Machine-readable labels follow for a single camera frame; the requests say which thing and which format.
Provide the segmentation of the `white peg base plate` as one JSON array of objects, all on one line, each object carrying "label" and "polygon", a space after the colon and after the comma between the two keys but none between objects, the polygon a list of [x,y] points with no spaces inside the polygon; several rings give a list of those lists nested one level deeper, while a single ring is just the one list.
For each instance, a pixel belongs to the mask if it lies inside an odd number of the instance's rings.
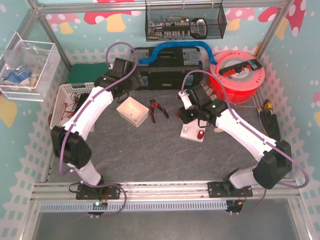
[{"label": "white peg base plate", "polygon": [[204,137],[202,140],[197,139],[197,134],[200,130],[204,131],[204,134],[206,132],[206,128],[205,127],[199,127],[198,126],[198,121],[194,120],[188,124],[183,124],[181,132],[180,132],[180,137],[183,139],[187,139],[187,140],[191,140],[191,141],[195,141],[195,142],[199,142],[202,143],[204,140]]}]

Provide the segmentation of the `white spring tray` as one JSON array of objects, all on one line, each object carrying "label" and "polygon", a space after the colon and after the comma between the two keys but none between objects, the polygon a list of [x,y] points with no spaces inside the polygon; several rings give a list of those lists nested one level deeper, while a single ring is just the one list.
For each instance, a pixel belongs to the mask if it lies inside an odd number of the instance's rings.
[{"label": "white spring tray", "polygon": [[122,118],[136,128],[138,128],[148,118],[149,114],[148,107],[130,96],[121,103],[116,110]]}]

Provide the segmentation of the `beige work glove front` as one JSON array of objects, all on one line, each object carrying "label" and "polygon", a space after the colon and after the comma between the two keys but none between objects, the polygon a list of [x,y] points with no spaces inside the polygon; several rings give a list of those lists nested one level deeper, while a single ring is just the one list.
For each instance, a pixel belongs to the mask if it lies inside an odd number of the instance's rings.
[{"label": "beige work glove front", "polygon": [[213,129],[213,131],[214,131],[215,133],[222,133],[222,132],[224,132],[224,130],[221,129],[221,128],[219,128],[219,127],[215,127],[215,128]]}]

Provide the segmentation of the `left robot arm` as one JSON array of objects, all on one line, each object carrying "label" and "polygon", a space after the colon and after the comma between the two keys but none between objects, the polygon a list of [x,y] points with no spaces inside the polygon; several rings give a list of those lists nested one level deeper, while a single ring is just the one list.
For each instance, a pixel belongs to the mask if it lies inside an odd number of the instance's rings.
[{"label": "left robot arm", "polygon": [[51,130],[53,152],[59,163],[76,172],[81,182],[89,187],[96,188],[102,180],[91,161],[92,150],[86,142],[89,132],[116,98],[143,85],[137,65],[137,61],[117,57],[108,72],[96,79],[88,97],[72,118]]}]

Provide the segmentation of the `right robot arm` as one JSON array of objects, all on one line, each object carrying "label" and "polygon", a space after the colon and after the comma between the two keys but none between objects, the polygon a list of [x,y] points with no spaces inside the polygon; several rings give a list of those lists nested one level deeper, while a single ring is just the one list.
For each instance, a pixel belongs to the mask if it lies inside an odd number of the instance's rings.
[{"label": "right robot arm", "polygon": [[272,189],[291,170],[291,146],[285,141],[277,141],[255,129],[244,121],[228,103],[214,95],[208,95],[201,84],[178,92],[183,107],[179,109],[179,117],[184,124],[194,120],[204,121],[232,136],[245,147],[257,165],[238,169],[227,178],[235,189],[249,185],[260,185]]}]

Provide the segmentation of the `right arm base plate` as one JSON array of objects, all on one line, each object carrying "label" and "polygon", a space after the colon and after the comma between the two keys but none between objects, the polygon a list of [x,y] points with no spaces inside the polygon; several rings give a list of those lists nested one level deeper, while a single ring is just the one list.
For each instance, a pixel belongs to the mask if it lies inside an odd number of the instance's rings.
[{"label": "right arm base plate", "polygon": [[252,197],[250,186],[236,188],[229,181],[211,181],[207,183],[210,198],[247,198]]}]

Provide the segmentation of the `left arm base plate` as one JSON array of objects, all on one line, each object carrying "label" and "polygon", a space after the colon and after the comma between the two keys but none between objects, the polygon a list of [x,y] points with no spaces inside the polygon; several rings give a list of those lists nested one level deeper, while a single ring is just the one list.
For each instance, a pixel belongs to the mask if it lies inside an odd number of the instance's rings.
[{"label": "left arm base plate", "polygon": [[90,187],[83,183],[79,184],[75,198],[77,200],[119,200],[120,187],[116,185],[108,185],[103,187]]}]

